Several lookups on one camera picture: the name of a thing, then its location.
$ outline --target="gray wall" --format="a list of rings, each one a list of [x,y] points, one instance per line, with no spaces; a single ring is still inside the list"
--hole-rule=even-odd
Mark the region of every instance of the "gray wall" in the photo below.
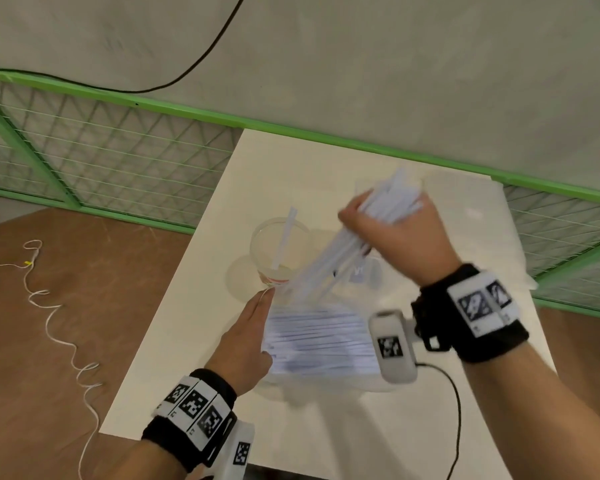
[[[236,0],[0,0],[0,65],[171,80]],[[600,189],[600,0],[246,0],[151,97]]]

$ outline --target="left hand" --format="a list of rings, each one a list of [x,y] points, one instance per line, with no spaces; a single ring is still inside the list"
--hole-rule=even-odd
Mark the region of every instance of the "left hand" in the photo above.
[[[205,365],[227,381],[238,396],[256,387],[273,363],[271,355],[260,348],[274,293],[273,288],[260,291],[247,302]]]

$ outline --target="white table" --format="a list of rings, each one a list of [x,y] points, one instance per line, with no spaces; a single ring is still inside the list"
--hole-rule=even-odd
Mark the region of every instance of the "white table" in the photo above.
[[[398,166],[406,166],[416,177],[441,170],[245,130],[100,431],[139,438],[165,393],[204,364],[245,298],[258,289],[246,257],[257,224],[285,216],[293,205],[299,209],[298,220],[309,228],[337,230],[336,211],[352,197],[356,181],[386,178]],[[491,183],[475,178],[477,184]],[[460,185],[458,192],[468,187],[474,185]],[[456,216],[454,199],[441,200],[442,213]],[[480,199],[473,200],[474,208],[465,210],[473,218],[511,224],[506,211],[489,214],[487,201],[493,199],[483,199],[485,209]],[[448,227],[463,258],[506,274],[501,279],[522,308],[532,342],[553,366],[524,279],[509,273],[520,267],[513,263],[511,242],[517,236],[512,237],[511,228],[497,225],[487,235],[462,222]],[[415,286],[405,280],[400,293],[387,298],[387,305],[410,313],[409,303],[416,294]],[[463,431],[454,480],[508,479],[456,355],[430,354],[422,344],[416,345],[416,355],[448,371],[460,391]],[[238,400],[235,412],[256,425],[249,460],[266,467],[326,479],[368,479],[378,474],[384,479],[442,479],[454,457],[455,396],[448,380],[430,369],[420,370],[414,384],[390,393],[336,395],[261,385]]]

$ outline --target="black cable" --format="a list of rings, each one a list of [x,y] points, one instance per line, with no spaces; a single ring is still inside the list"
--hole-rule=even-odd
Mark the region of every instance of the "black cable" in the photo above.
[[[235,7],[233,8],[233,11],[231,12],[231,15],[229,15],[229,18],[227,18],[222,29],[220,30],[220,33],[218,33],[218,35],[216,36],[216,39],[213,42],[211,42],[211,45],[209,45],[209,48],[206,49],[205,53],[202,54],[202,56],[200,56],[200,58],[191,65],[191,67],[189,67],[186,71],[184,71],[182,74],[177,76],[174,80],[167,82],[166,84],[161,84],[160,86],[156,86],[151,89],[142,89],[140,91],[126,91],[126,90],[122,90],[122,89],[103,88],[101,86],[92,86],[91,84],[85,84],[84,82],[78,82],[76,80],[65,79],[64,77],[59,77],[59,76],[52,75],[52,74],[46,74],[44,72],[35,72],[32,70],[6,69],[4,67],[0,67],[0,72],[16,72],[16,73],[20,73],[20,74],[40,75],[42,77],[48,77],[49,79],[56,79],[56,80],[61,80],[63,82],[69,82],[71,84],[77,84],[78,86],[82,86],[83,88],[99,89],[101,91],[112,91],[114,93],[124,93],[124,94],[144,94],[144,93],[150,93],[152,91],[157,91],[158,89],[168,88],[169,86],[174,85],[176,82],[181,81],[193,69],[195,69],[200,64],[200,62],[205,60],[206,56],[208,56],[211,53],[211,51],[214,49],[216,44],[222,38],[222,35],[224,35],[224,32],[227,30],[227,28],[229,28],[229,24],[231,24],[235,14],[238,13],[238,10],[240,9],[240,6],[242,5],[243,1],[244,0],[238,0],[238,3],[236,3]]]
[[[449,382],[451,382],[451,386],[453,386],[454,392],[456,393],[456,401],[458,403],[458,432],[456,435],[456,457],[454,458],[454,462],[451,464],[451,468],[449,469],[449,474],[447,475],[447,480],[449,480],[449,478],[451,478],[451,475],[454,472],[454,468],[456,468],[456,463],[458,462],[458,459],[460,458],[460,430],[462,429],[462,405],[460,403],[460,393],[458,393],[458,388],[456,387],[456,383],[454,382],[453,379],[451,379],[451,376],[448,373],[446,373],[446,371],[444,369],[438,367],[437,365],[433,365],[432,363],[427,363],[427,362],[416,362],[416,365],[418,367],[430,367],[432,369],[442,372],[447,377],[447,379],[449,379]]]

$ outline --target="hand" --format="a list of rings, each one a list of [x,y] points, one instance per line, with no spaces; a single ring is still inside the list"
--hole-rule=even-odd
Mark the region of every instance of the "hand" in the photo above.
[[[422,208],[395,224],[382,223],[358,211],[369,193],[355,197],[339,211],[338,218],[396,270],[423,287],[440,281],[462,265],[436,206],[426,193],[419,197]]]
[[[273,288],[260,291],[247,302],[205,365],[227,381],[238,396],[256,387],[273,363],[271,355],[260,348],[274,293]]]

